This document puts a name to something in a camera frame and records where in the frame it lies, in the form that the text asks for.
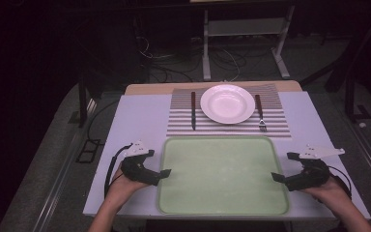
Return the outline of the white metal stand frame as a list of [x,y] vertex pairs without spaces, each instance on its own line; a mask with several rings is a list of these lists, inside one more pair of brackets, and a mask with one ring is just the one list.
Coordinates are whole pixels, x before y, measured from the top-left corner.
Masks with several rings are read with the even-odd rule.
[[281,52],[288,36],[294,11],[295,7],[290,6],[286,15],[283,17],[230,20],[209,20],[209,12],[205,11],[202,55],[203,79],[205,81],[210,81],[212,78],[209,57],[209,38],[264,35],[277,36],[277,42],[271,49],[271,54],[281,77],[283,79],[289,79],[290,74],[285,66]]

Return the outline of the green tray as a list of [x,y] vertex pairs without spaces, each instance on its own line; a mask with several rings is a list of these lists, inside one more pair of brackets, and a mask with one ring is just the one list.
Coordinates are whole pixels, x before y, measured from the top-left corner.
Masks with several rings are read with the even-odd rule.
[[282,216],[287,190],[273,143],[264,136],[176,137],[165,142],[157,206],[172,216]]

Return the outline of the striped placemat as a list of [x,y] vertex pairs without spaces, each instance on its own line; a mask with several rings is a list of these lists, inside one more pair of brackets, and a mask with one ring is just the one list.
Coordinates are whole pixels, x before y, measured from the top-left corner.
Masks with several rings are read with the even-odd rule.
[[[169,110],[167,135],[169,137],[194,135],[263,135],[269,138],[289,139],[291,132],[276,86],[273,84],[264,84],[242,88],[250,93],[254,100],[255,95],[260,95],[267,132],[262,132],[259,129],[257,104],[253,115],[238,124],[220,124],[208,118],[201,109],[200,98],[209,88],[202,88],[176,89],[173,92]],[[196,93],[196,130],[193,130],[191,126],[191,92]]]

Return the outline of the black floor frame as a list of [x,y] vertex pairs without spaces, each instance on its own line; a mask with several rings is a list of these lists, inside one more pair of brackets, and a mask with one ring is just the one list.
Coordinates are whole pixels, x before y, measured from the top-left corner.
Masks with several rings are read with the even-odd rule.
[[92,163],[95,159],[99,146],[99,139],[87,139],[84,142],[83,147],[75,161],[77,163]]

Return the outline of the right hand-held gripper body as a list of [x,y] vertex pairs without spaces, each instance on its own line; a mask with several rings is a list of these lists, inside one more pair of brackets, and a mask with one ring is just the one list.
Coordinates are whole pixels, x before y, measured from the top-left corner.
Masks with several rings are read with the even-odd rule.
[[325,148],[307,145],[298,153],[301,157],[302,171],[294,176],[285,178],[285,186],[289,191],[319,187],[328,181],[330,171],[323,158],[343,155],[345,150],[340,148]]

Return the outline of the white plate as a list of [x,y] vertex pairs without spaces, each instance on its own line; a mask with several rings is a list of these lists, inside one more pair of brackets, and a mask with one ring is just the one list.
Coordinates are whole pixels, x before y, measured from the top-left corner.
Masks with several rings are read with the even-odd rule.
[[200,106],[211,120],[233,125],[249,119],[255,111],[256,103],[244,88],[221,84],[209,88],[202,94]]

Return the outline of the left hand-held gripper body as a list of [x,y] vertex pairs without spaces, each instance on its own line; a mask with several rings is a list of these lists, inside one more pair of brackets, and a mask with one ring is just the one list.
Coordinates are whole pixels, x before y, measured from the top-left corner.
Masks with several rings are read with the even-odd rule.
[[151,149],[147,148],[141,140],[131,144],[124,154],[121,170],[133,181],[157,186],[160,180],[157,177],[158,172],[146,168],[139,160],[139,156],[147,154],[149,150]]

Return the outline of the black stand post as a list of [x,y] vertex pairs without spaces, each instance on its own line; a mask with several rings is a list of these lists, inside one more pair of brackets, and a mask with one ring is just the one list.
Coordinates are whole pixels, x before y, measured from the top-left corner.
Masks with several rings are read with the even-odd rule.
[[77,86],[79,110],[72,114],[70,122],[72,124],[78,124],[78,126],[82,128],[88,119],[88,106],[90,101],[90,92],[87,88],[87,81],[83,75],[78,78]]

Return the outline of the brown-handled knife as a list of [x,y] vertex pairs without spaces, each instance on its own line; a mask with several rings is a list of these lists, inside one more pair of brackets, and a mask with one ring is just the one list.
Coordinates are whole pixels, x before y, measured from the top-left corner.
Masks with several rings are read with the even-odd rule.
[[192,129],[196,130],[196,93],[191,92],[191,126]]

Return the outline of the black stand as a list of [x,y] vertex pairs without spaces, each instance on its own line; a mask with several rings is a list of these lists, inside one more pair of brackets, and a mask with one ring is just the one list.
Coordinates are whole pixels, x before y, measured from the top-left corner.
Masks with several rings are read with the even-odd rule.
[[355,77],[353,76],[353,69],[355,63],[352,62],[346,72],[345,83],[345,113],[352,123],[358,120],[371,119],[363,105],[355,105]]

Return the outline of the brown-handled fork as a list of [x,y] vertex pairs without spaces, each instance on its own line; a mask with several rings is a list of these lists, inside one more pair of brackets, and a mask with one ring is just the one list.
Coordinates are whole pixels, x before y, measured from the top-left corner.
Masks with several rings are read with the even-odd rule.
[[255,101],[256,101],[257,109],[259,113],[259,129],[262,132],[267,132],[268,130],[267,130],[267,125],[264,121],[263,107],[262,107],[260,95],[255,95]]

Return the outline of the person's left hand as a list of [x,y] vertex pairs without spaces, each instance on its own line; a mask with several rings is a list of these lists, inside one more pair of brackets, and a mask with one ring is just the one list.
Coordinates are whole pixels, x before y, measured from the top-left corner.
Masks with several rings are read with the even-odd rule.
[[121,168],[118,168],[109,185],[105,203],[109,207],[118,209],[122,207],[136,191],[146,186],[147,184],[129,179],[125,176]]

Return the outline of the person's right hand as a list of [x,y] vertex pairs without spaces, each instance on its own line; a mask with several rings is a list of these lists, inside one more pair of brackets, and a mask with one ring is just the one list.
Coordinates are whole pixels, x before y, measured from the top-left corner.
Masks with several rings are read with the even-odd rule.
[[306,188],[302,192],[321,201],[337,216],[341,216],[352,203],[346,191],[332,178],[320,187]]

